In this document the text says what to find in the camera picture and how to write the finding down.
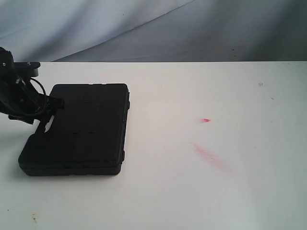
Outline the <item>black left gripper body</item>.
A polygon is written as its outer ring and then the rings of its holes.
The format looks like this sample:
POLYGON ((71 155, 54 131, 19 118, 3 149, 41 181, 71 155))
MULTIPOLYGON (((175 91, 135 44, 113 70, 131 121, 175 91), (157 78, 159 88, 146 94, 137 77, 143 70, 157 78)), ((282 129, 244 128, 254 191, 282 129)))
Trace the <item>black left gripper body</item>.
POLYGON ((4 76, 0 78, 0 112, 11 120, 32 124, 43 119, 46 112, 47 94, 35 78, 4 76))

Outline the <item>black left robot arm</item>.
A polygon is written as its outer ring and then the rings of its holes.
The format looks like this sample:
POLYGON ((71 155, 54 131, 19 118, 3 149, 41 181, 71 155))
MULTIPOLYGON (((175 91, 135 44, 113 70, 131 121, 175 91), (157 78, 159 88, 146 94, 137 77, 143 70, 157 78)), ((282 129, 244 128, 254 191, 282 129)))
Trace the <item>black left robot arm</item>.
POLYGON ((64 100, 48 96, 35 79, 39 62, 15 62, 11 51, 0 48, 0 112, 10 120, 33 124, 64 109, 64 100))

